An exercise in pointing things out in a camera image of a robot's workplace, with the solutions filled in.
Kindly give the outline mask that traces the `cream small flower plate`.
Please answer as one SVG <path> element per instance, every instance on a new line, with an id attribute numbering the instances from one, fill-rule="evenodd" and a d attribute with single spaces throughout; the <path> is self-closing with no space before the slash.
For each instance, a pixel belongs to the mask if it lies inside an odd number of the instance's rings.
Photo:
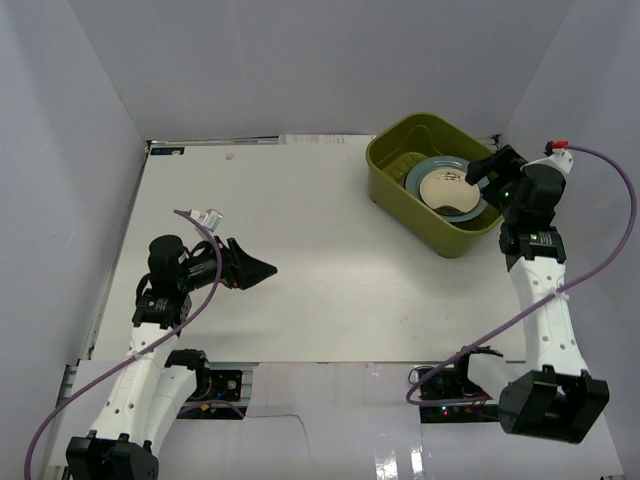
<path id="1" fill-rule="evenodd" d="M 461 216 L 470 213 L 480 202 L 477 186 L 466 183 L 464 173 L 439 169 L 428 173 L 419 184 L 422 201 L 436 213 Z"/>

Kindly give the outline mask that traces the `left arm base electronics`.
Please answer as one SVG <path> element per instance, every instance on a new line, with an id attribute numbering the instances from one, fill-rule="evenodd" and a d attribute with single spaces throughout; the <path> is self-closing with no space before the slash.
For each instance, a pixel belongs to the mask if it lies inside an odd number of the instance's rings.
<path id="1" fill-rule="evenodd" d="M 226 400 L 236 402 L 241 399 L 243 372 L 241 370 L 206 370 L 201 384 L 188 402 L 204 400 Z"/>

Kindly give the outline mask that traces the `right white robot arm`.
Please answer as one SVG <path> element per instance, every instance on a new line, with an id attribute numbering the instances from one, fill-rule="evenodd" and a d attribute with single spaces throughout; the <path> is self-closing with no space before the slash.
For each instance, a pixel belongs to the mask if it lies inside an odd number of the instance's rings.
<path id="1" fill-rule="evenodd" d="M 451 384 L 463 398 L 483 392 L 495 400 L 508 434 L 579 444 L 610 393 L 588 371 L 562 289 L 567 255 L 552 222 L 572 166 L 565 141 L 548 143 L 544 158 L 532 162 L 505 146 L 469 164 L 466 182 L 484 181 L 482 198 L 503 217 L 499 247 L 519 299 L 527 370 L 518 374 L 479 345 L 453 371 Z"/>

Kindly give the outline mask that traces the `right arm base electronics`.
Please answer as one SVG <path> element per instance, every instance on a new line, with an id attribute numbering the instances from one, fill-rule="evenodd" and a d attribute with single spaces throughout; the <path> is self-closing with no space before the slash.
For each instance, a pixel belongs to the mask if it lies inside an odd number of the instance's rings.
<path id="1" fill-rule="evenodd" d="M 461 403 L 420 406 L 423 425 L 497 423 L 499 409 L 496 401 L 485 396 L 477 385 L 467 378 L 467 362 L 459 361 L 445 367 L 416 391 L 419 401 L 458 399 Z"/>

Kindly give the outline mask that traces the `blue-grey ceramic plate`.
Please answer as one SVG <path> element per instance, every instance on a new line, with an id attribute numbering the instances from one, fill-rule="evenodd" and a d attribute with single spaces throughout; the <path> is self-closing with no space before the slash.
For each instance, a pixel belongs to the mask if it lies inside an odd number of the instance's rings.
<path id="1" fill-rule="evenodd" d="M 449 223 L 477 218 L 488 207 L 481 189 L 487 177 L 477 184 L 466 181 L 471 162 L 454 156 L 435 156 L 419 161 L 406 174 L 405 190 Z"/>

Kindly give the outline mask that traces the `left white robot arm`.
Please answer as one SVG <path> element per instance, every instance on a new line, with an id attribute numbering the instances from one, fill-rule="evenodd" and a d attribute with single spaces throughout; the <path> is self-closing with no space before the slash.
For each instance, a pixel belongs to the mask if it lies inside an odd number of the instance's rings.
<path id="1" fill-rule="evenodd" d="M 275 266 L 248 255 L 235 239 L 214 237 L 187 249 L 163 235 L 149 245 L 132 318 L 128 363 L 84 436 L 66 449 L 74 479 L 155 479 L 159 452 L 188 399 L 211 387 L 207 355 L 177 349 L 193 291 L 221 284 L 246 290 L 276 274 Z"/>

